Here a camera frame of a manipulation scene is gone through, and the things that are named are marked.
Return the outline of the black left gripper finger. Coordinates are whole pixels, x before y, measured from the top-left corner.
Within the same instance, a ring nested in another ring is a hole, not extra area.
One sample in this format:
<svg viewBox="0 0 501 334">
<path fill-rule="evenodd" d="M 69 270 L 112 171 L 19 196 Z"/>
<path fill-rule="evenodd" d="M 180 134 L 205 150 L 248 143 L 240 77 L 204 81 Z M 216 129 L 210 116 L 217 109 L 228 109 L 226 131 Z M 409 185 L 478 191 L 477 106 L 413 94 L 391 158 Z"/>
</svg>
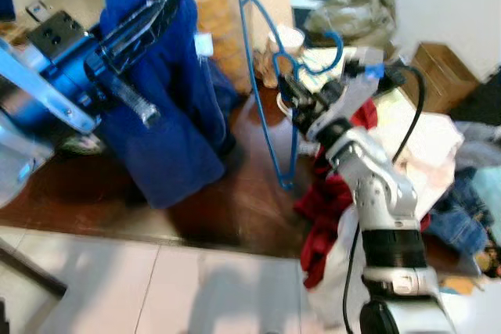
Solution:
<svg viewBox="0 0 501 334">
<path fill-rule="evenodd" d="M 100 31 L 96 76 L 128 72 L 164 36 L 178 12 L 179 0 L 146 0 L 109 31 Z"/>
<path fill-rule="evenodd" d="M 152 127 L 160 118 L 160 109 L 126 83 L 123 70 L 117 68 L 106 56 L 87 56 L 85 68 L 93 76 L 96 86 L 108 97 L 117 99 L 139 116 L 144 127 Z"/>
</svg>

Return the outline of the blue plastic hanger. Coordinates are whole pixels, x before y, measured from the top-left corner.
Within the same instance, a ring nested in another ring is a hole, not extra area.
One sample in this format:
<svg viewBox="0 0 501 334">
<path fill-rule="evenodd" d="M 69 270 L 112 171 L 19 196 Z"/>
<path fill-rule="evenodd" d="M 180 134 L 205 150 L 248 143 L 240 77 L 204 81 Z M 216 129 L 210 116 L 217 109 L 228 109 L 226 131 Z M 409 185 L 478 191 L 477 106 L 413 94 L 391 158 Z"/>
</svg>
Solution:
<svg viewBox="0 0 501 334">
<path fill-rule="evenodd" d="M 254 49 L 253 44 L 251 44 L 251 36 L 250 36 L 250 25 L 251 25 L 251 16 L 250 12 L 246 10 L 247 5 L 253 5 L 262 15 L 262 18 L 265 20 L 266 27 L 269 28 L 269 34 L 276 38 L 276 44 L 278 45 L 278 51 L 271 52 L 267 56 L 271 59 L 272 65 L 272 76 L 276 79 L 282 77 L 282 71 L 280 70 L 280 63 L 287 62 L 291 65 L 291 73 L 296 74 L 303 70 L 307 74 L 311 74 L 311 76 L 321 76 L 321 74 L 329 73 L 331 70 L 335 69 L 338 63 L 341 63 L 344 58 L 344 49 L 346 45 L 343 40 L 341 40 L 341 36 L 336 31 L 327 31 L 326 36 L 332 38 L 336 42 L 336 51 L 335 59 L 329 63 L 329 66 L 326 68 L 313 70 L 310 68 L 307 63 L 298 62 L 297 58 L 294 58 L 286 49 L 285 45 L 282 41 L 280 41 L 278 27 L 266 9 L 264 5 L 262 5 L 260 0 L 237 0 L 237 8 L 239 8 L 240 12 L 240 22 L 241 22 L 241 37 L 243 37 L 243 43 L 246 44 L 246 48 L 244 48 L 244 52 L 246 53 L 246 61 L 248 66 L 248 73 L 253 74 L 255 69 L 255 58 L 254 58 Z M 290 191 L 294 185 L 294 177 L 296 177 L 296 162 L 294 162 L 294 157 L 297 155 L 298 150 L 298 136 L 297 130 L 293 129 L 293 133 L 290 134 L 290 162 L 287 164 L 287 169 L 283 169 L 282 164 L 278 158 L 278 152 L 276 148 L 273 147 L 272 139 L 271 139 L 271 131 L 269 130 L 269 126 L 266 123 L 266 116 L 264 110 L 264 102 L 262 102 L 260 90 L 258 90 L 258 85 L 253 84 L 253 98 L 254 104 L 257 105 L 258 109 L 258 119 L 260 119 L 262 138 L 264 138 L 266 149 L 269 151 L 269 156 L 271 157 L 272 169 L 273 173 L 275 173 L 276 180 L 278 180 L 278 185 L 283 190 Z"/>
</svg>

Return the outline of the white garment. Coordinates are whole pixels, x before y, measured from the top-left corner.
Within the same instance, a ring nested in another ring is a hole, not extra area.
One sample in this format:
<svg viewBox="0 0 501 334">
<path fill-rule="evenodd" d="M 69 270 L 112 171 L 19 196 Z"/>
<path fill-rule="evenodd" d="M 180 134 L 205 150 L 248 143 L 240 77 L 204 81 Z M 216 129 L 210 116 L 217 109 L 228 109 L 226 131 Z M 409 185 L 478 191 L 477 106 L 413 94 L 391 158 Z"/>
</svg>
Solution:
<svg viewBox="0 0 501 334">
<path fill-rule="evenodd" d="M 375 113 L 375 122 L 365 119 L 366 129 L 387 154 L 393 156 L 415 111 L 410 99 L 393 91 L 375 99 L 373 105 L 362 109 L 361 113 L 366 116 Z M 453 184 L 455 155 L 463 140 L 449 116 L 422 112 L 403 154 L 395 163 L 396 170 L 415 185 L 416 215 L 422 220 L 423 230 L 429 229 L 434 218 L 433 205 Z M 357 324 L 362 302 L 368 297 L 360 280 L 365 265 L 361 243 L 355 244 L 354 258 L 348 258 L 357 227 L 357 212 L 353 204 L 348 204 L 337 219 L 337 238 L 326 255 L 325 270 L 305 273 L 308 279 L 319 278 L 316 283 L 305 281 L 305 299 L 326 334 L 347 334 L 343 311 L 347 310 L 351 323 Z"/>
</svg>

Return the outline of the white paper cup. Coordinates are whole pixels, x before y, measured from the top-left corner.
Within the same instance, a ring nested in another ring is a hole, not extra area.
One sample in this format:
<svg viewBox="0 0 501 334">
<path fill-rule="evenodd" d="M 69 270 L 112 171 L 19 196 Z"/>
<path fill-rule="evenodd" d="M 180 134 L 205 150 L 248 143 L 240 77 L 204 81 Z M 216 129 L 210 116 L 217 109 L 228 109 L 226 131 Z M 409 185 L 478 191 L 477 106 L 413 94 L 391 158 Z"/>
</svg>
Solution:
<svg viewBox="0 0 501 334">
<path fill-rule="evenodd" d="M 261 79 L 266 88 L 278 88 L 279 76 L 291 76 L 294 73 L 294 64 L 303 52 L 305 35 L 298 29 L 279 24 L 276 27 L 278 34 L 269 31 L 264 51 L 261 53 Z M 283 51 L 290 56 L 280 56 L 273 59 L 275 54 L 279 54 L 279 43 L 284 47 Z"/>
</svg>

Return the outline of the brown cardboard box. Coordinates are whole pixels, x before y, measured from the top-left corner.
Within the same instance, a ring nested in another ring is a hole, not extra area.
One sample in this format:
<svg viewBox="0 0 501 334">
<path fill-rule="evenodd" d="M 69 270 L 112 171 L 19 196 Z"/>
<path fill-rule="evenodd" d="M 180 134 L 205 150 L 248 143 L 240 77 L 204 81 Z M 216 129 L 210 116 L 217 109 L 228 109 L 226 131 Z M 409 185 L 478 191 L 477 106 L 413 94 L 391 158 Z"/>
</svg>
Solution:
<svg viewBox="0 0 501 334">
<path fill-rule="evenodd" d="M 422 73 L 425 80 L 423 112 L 448 113 L 481 84 L 445 44 L 418 44 L 410 66 Z"/>
</svg>

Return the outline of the tan paper bag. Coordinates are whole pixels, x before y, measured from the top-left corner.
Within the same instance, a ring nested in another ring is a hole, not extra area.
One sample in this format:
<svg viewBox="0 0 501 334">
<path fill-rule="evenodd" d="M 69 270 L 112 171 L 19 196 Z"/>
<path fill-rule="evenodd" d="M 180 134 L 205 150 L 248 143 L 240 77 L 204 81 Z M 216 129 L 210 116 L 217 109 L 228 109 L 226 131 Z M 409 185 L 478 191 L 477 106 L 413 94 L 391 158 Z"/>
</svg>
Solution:
<svg viewBox="0 0 501 334">
<path fill-rule="evenodd" d="M 246 40 L 239 0 L 196 0 L 199 31 L 211 34 L 212 59 L 230 80 L 236 93 L 246 95 L 254 87 L 248 73 Z"/>
</svg>

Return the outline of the grey garment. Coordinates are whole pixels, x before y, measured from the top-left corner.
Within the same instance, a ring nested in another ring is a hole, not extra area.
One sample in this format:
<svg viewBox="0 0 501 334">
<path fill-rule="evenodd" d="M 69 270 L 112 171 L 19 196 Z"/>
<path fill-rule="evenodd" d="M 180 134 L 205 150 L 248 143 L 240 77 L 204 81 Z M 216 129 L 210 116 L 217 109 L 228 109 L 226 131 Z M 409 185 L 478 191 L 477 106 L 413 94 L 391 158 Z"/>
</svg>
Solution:
<svg viewBox="0 0 501 334">
<path fill-rule="evenodd" d="M 455 120 L 463 141 L 455 155 L 456 169 L 493 168 L 501 165 L 501 126 Z"/>
</svg>

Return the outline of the olive green bag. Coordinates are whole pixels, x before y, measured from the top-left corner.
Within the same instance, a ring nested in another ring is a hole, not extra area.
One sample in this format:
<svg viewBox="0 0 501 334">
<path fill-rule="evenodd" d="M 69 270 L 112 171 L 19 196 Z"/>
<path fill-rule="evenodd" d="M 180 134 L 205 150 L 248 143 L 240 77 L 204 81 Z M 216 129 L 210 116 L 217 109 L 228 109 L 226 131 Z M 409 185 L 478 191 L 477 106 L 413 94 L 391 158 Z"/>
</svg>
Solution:
<svg viewBox="0 0 501 334">
<path fill-rule="evenodd" d="M 304 29 L 321 38 L 336 31 L 351 47 L 387 49 L 396 33 L 396 0 L 326 0 L 308 13 Z"/>
</svg>

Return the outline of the dark red garment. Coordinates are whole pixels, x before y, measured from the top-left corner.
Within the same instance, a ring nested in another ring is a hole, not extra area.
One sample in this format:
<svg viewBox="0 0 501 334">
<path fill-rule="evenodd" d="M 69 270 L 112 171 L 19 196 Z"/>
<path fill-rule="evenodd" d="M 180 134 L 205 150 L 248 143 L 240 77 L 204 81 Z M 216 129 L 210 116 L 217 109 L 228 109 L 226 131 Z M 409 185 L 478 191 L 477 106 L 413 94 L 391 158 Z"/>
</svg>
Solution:
<svg viewBox="0 0 501 334">
<path fill-rule="evenodd" d="M 312 184 L 294 204 L 294 211 L 312 224 L 300 255 L 301 270 L 305 275 L 303 285 L 307 289 L 315 288 L 323 280 L 328 255 L 339 239 L 341 216 L 353 204 L 346 181 L 323 159 L 325 151 L 320 145 L 312 153 L 315 157 Z"/>
</svg>

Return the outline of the teal cloth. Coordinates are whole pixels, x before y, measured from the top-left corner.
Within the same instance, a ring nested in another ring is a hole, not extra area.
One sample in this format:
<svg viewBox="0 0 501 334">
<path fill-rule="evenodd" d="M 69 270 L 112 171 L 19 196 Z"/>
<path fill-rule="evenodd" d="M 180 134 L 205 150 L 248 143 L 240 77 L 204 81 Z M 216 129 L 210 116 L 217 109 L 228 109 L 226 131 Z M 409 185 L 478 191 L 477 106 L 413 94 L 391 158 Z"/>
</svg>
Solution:
<svg viewBox="0 0 501 334">
<path fill-rule="evenodd" d="M 500 233 L 501 224 L 501 167 L 480 168 L 472 177 L 472 185 L 493 218 L 489 229 Z"/>
</svg>

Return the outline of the blue denim jeans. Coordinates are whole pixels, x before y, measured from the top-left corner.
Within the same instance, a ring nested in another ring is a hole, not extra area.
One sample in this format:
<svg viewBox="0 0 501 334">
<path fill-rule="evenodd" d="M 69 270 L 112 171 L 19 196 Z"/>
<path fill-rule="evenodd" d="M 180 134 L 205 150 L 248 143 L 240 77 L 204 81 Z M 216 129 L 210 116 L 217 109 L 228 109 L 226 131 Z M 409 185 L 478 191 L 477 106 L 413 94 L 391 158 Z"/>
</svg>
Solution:
<svg viewBox="0 0 501 334">
<path fill-rule="evenodd" d="M 491 243 L 493 218 L 472 185 L 478 169 L 458 170 L 453 184 L 431 209 L 428 231 L 463 256 L 473 256 Z"/>
</svg>

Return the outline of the floral patterned garment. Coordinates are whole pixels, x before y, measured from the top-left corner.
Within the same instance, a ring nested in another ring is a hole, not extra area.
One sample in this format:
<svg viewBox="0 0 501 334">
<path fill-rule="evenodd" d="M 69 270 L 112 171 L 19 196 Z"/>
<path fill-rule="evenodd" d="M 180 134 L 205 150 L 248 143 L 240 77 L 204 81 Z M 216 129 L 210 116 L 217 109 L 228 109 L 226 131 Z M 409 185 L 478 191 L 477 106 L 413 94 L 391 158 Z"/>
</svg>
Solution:
<svg viewBox="0 0 501 334">
<path fill-rule="evenodd" d="M 473 258 L 483 276 L 489 279 L 501 278 L 501 254 L 498 246 L 487 246 L 476 252 Z"/>
</svg>

